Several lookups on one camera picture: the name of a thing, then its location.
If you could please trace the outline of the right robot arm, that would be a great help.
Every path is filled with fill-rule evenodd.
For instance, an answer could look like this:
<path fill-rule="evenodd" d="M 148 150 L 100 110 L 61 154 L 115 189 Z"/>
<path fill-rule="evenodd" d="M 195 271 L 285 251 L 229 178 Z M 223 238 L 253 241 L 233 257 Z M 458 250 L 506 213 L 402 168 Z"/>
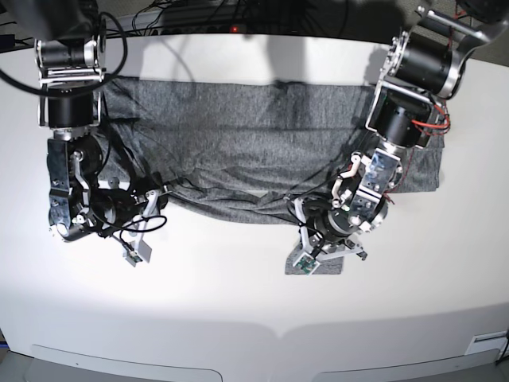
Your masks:
<path fill-rule="evenodd" d="M 3 81 L 39 99 L 47 141 L 50 178 L 49 225 L 67 241 L 87 235 L 112 237 L 127 249 L 162 228 L 161 192 L 132 176 L 127 189 L 103 188 L 99 175 L 110 151 L 95 139 L 101 130 L 111 150 L 128 159 L 107 118 L 103 88 L 116 78 L 104 58 L 112 14 L 94 1 L 4 1 L 2 7 L 34 41 L 38 84 L 29 86 L 6 73 Z"/>

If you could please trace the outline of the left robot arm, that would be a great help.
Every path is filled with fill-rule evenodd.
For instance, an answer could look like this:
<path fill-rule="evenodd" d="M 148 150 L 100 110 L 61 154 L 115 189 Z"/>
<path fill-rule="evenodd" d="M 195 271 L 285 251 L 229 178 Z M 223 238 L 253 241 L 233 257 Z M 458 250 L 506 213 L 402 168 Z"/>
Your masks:
<path fill-rule="evenodd" d="M 301 241 L 293 265 L 307 275 L 323 262 L 366 257 L 359 234 L 387 216 L 389 195 L 403 182 L 411 150 L 446 134 L 446 103 L 457 93 L 468 58 L 508 28 L 505 1 L 461 1 L 453 16 L 421 2 L 395 37 L 380 69 L 365 127 L 372 141 L 351 154 L 329 194 L 292 200 Z"/>

